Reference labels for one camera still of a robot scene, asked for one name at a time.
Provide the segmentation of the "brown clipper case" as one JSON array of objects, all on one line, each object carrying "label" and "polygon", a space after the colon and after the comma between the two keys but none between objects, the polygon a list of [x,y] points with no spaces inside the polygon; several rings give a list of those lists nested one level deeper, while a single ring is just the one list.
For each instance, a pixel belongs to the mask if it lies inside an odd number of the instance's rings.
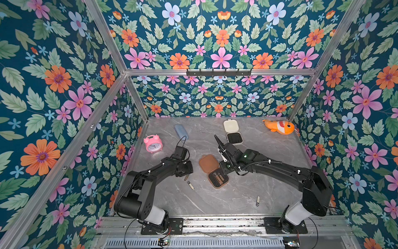
[{"label": "brown clipper case", "polygon": [[[213,155],[203,156],[199,160],[199,166],[201,167],[203,172],[207,175],[209,182],[215,189],[220,189],[229,182],[229,177],[226,174],[224,174],[223,170],[221,169],[219,161]],[[213,176],[214,174],[217,175],[221,174],[226,181],[223,182],[222,185],[220,185]]]}]

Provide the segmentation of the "cream clipper case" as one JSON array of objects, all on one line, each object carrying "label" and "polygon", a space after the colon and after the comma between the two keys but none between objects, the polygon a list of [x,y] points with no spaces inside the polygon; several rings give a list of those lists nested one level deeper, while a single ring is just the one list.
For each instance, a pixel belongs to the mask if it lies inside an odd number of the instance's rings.
[{"label": "cream clipper case", "polygon": [[238,122],[234,119],[228,119],[223,122],[226,137],[229,143],[240,145],[243,143],[243,137],[239,131]]}]

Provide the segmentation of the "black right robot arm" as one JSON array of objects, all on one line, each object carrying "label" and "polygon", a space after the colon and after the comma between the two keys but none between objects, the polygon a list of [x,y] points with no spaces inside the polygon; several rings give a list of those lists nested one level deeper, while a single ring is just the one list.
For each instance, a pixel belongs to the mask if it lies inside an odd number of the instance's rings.
[{"label": "black right robot arm", "polygon": [[285,209],[280,218],[282,225],[298,226],[312,215],[326,216],[333,187],[322,169],[316,166],[302,168],[289,165],[252,149],[242,152],[233,144],[225,144],[216,135],[214,137],[218,144],[218,152],[223,158],[220,166],[224,174],[263,174],[295,187],[302,193],[302,198],[296,204]]}]

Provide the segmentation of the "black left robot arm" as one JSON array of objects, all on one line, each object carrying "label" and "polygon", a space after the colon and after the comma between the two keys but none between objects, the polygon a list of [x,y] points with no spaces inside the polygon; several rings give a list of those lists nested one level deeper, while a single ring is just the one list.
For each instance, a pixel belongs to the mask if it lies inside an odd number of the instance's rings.
[{"label": "black left robot arm", "polygon": [[168,177],[183,177],[193,173],[190,152],[176,146],[174,153],[165,157],[149,170],[131,171],[119,189],[114,210],[123,218],[134,218],[153,225],[167,223],[167,211],[154,205],[154,195],[159,183]]}]

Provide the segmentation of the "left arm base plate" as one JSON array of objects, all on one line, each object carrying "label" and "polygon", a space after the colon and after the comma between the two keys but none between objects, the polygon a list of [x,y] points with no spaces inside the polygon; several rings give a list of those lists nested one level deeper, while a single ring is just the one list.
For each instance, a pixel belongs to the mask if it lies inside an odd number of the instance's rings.
[{"label": "left arm base plate", "polygon": [[160,225],[143,222],[141,235],[181,235],[183,218],[166,218]]}]

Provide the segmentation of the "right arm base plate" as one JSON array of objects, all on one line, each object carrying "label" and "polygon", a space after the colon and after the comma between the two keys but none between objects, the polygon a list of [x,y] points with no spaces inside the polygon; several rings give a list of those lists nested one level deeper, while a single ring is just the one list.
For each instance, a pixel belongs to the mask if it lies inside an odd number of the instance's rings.
[{"label": "right arm base plate", "polygon": [[295,226],[277,217],[265,217],[263,222],[267,234],[308,234],[304,221]]}]

